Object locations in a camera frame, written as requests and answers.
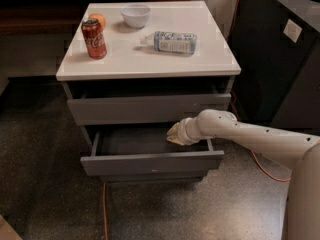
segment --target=open drawer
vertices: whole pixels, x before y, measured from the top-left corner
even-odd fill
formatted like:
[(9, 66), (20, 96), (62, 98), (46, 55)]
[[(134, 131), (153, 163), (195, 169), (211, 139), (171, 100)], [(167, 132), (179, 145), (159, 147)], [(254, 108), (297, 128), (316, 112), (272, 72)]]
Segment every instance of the open drawer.
[(179, 146), (166, 140), (172, 123), (111, 125), (97, 132), (90, 157), (81, 163), (89, 176), (106, 182), (202, 179), (217, 169), (223, 151), (210, 140)]

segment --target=dark cabinet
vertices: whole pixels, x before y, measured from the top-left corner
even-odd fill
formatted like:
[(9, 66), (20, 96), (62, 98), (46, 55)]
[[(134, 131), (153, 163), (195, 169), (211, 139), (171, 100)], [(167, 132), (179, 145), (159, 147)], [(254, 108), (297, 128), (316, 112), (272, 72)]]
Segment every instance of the dark cabinet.
[[(296, 42), (283, 33), (288, 20), (302, 28)], [(229, 45), (242, 69), (234, 91), (244, 121), (320, 127), (317, 35), (277, 0), (240, 0)]]

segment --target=cable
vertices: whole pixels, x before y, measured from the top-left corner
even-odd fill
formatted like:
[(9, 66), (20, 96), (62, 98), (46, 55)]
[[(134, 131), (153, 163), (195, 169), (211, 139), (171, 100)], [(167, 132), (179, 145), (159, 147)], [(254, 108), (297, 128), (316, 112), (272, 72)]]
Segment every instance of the cable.
[(267, 174), (271, 179), (273, 179), (273, 180), (275, 180), (275, 181), (279, 181), (279, 182), (288, 182), (288, 181), (291, 180), (291, 177), (285, 178), (285, 179), (279, 179), (279, 178), (276, 178), (276, 177), (272, 176), (272, 175), (271, 175), (270, 173), (268, 173), (268, 172), (262, 167), (262, 165), (259, 163), (259, 160), (258, 160), (256, 154), (255, 154), (252, 150), (250, 150), (250, 151), (251, 151), (251, 154), (252, 154), (253, 159), (255, 160), (256, 164), (257, 164), (257, 165), (259, 166), (259, 168), (260, 168), (265, 174)]
[(104, 226), (104, 236), (105, 240), (108, 240), (108, 226), (107, 226), (107, 208), (106, 208), (106, 202), (107, 202), (107, 197), (106, 197), (106, 192), (107, 192), (107, 186), (106, 183), (103, 183), (103, 190), (102, 190), (102, 207), (103, 207), (103, 226)]
[(236, 23), (239, 2), (240, 2), (240, 0), (237, 0), (236, 6), (235, 6), (235, 9), (234, 9), (234, 12), (233, 12), (233, 20), (232, 20), (232, 24), (231, 24), (231, 28), (230, 28), (230, 32), (229, 32), (229, 37), (230, 37), (230, 35), (231, 35), (232, 31), (233, 31), (234, 25)]
[(239, 115), (239, 113), (238, 113), (238, 111), (237, 111), (237, 109), (235, 107), (235, 104), (236, 104), (236, 101), (237, 101), (237, 96), (236, 96), (236, 94), (234, 93), (233, 90), (230, 91), (230, 94), (231, 94), (230, 107), (232, 109), (233, 114), (236, 116), (237, 120), (239, 122), (241, 122), (240, 115)]

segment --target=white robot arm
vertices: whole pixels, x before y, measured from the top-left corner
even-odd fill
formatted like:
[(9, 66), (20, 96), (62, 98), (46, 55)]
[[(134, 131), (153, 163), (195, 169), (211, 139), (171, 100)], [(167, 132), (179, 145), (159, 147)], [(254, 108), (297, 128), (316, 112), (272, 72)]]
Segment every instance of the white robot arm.
[(168, 141), (232, 140), (293, 170), (288, 202), (289, 240), (320, 239), (320, 137), (238, 122), (226, 111), (204, 110), (168, 131)]

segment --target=white label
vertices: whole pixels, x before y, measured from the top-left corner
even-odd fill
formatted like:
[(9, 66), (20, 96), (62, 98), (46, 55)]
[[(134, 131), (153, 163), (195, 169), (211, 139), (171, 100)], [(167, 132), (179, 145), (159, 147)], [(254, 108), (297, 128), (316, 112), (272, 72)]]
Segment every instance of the white label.
[(159, 50), (166, 52), (190, 53), (190, 41), (183, 40), (159, 40)]
[(296, 43), (301, 34), (301, 31), (302, 28), (289, 19), (285, 29), (283, 30), (283, 33)]
[(104, 38), (102, 32), (96, 35), (94, 38), (87, 38), (85, 39), (87, 45), (97, 48), (104, 44)]

